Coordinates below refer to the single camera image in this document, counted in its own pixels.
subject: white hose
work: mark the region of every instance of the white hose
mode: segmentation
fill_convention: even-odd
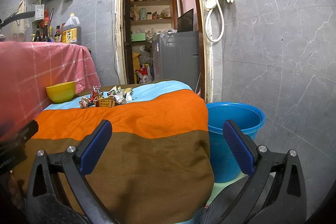
[[[224,16],[223,16],[223,12],[222,12],[221,6],[219,5],[218,0],[215,0],[215,1],[216,1],[218,10],[219,10],[220,18],[221,18],[221,20],[222,20],[222,31],[221,31],[221,33],[220,33],[220,35],[219,35],[219,37],[218,37],[217,39],[213,40],[212,37],[211,37],[210,34],[209,34],[209,19],[210,19],[210,16],[211,16],[211,13],[212,13],[213,9],[211,9],[211,10],[209,11],[208,16],[207,16],[207,19],[206,19],[206,21],[205,21],[205,27],[206,27],[206,28],[205,28],[205,33],[206,33],[206,35],[207,35],[207,38],[208,38],[211,42],[214,42],[214,43],[218,42],[218,41],[222,38],[222,36],[223,36],[223,34],[224,34],[224,25],[225,25],[225,22],[224,22]]]

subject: blue bucket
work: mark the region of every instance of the blue bucket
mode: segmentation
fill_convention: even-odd
[[[215,182],[228,182],[239,175],[240,168],[223,137],[223,123],[232,119],[244,134],[254,140],[257,131],[265,123],[265,114],[256,107],[242,103],[210,103],[207,104],[207,108],[210,163]]]

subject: wooden door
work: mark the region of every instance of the wooden door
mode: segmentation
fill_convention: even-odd
[[[127,84],[135,84],[132,58],[132,41],[131,41],[131,4],[130,0],[123,0],[124,6],[124,56]]]

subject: yellow bowl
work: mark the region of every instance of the yellow bowl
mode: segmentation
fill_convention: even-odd
[[[48,97],[55,104],[61,104],[70,101],[76,92],[76,82],[66,82],[56,85],[51,85],[45,88]]]

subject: silver bolt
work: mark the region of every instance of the silver bolt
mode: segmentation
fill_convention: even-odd
[[[67,151],[69,152],[69,153],[72,153],[72,152],[74,152],[76,150],[76,146],[74,146],[74,145],[71,145],[71,146],[69,146],[68,148],[67,148]]]
[[[265,153],[267,151],[267,147],[264,145],[259,145],[258,150],[262,153]]]
[[[37,155],[40,157],[40,156],[43,156],[44,155],[44,150],[39,150],[37,152]]]
[[[296,151],[295,150],[290,150],[290,155],[292,156],[292,157],[295,157],[296,155],[297,155],[297,153],[296,153]]]

